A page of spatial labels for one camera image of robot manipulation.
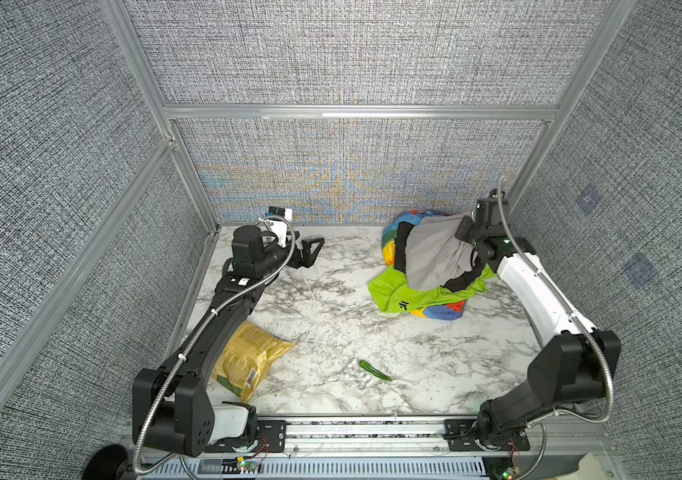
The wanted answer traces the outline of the neon green cloth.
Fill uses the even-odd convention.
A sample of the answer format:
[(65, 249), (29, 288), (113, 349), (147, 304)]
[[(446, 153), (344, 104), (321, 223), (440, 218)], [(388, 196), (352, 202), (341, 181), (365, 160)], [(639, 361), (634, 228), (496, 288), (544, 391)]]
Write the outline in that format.
[(456, 291), (444, 286), (419, 291), (408, 286), (404, 273), (390, 266), (368, 284), (368, 291), (382, 313), (412, 312), (464, 302), (484, 293), (487, 290), (485, 281), (495, 276), (488, 266), (482, 267), (478, 275), (474, 271), (468, 272), (468, 275), (470, 280), (468, 285)]

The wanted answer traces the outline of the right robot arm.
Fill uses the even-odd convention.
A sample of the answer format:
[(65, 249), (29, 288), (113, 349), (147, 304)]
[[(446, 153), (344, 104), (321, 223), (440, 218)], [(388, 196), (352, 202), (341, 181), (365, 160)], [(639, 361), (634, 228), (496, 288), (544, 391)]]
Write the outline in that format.
[(485, 401), (466, 432), (484, 450), (501, 448), (553, 416), (607, 422), (622, 349), (614, 332), (597, 328), (567, 299), (532, 245), (512, 234), (508, 211), (504, 194), (494, 190), (477, 201), (456, 232), (457, 239), (474, 247), (480, 265), (512, 288), (541, 346), (526, 379)]

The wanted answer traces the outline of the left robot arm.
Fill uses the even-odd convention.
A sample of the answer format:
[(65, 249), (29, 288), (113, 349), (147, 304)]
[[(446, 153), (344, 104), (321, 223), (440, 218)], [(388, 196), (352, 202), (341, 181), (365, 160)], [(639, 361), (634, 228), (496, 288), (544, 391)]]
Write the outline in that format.
[(234, 231), (232, 253), (207, 313), (160, 366), (137, 374), (132, 386), (136, 450), (197, 457), (220, 441), (246, 447), (256, 441), (254, 407), (241, 402), (215, 406), (207, 385), (226, 345), (280, 271), (312, 267), (324, 246), (324, 238), (303, 238), (293, 229), (279, 234), (271, 227), (274, 223), (286, 221), (270, 218), (263, 226)]

